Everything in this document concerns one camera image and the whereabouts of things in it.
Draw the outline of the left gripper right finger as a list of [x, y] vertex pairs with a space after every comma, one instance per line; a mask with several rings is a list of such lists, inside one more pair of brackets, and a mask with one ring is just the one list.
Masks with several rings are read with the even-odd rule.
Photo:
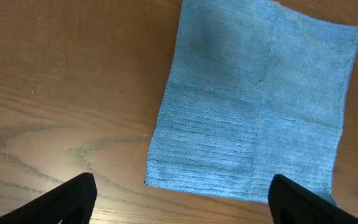
[[284, 175], [273, 177], [268, 205], [274, 224], [358, 224], [358, 218]]

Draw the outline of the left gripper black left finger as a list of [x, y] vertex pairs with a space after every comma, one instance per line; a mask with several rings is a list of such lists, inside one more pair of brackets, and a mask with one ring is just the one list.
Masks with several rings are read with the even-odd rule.
[[97, 194], [93, 174], [84, 172], [1, 216], [0, 224], [88, 224]]

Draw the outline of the blue cloth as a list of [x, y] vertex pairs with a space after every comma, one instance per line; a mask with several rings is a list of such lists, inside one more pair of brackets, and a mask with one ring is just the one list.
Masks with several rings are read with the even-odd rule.
[[269, 0], [184, 0], [145, 184], [267, 203], [284, 175], [333, 202], [358, 26]]

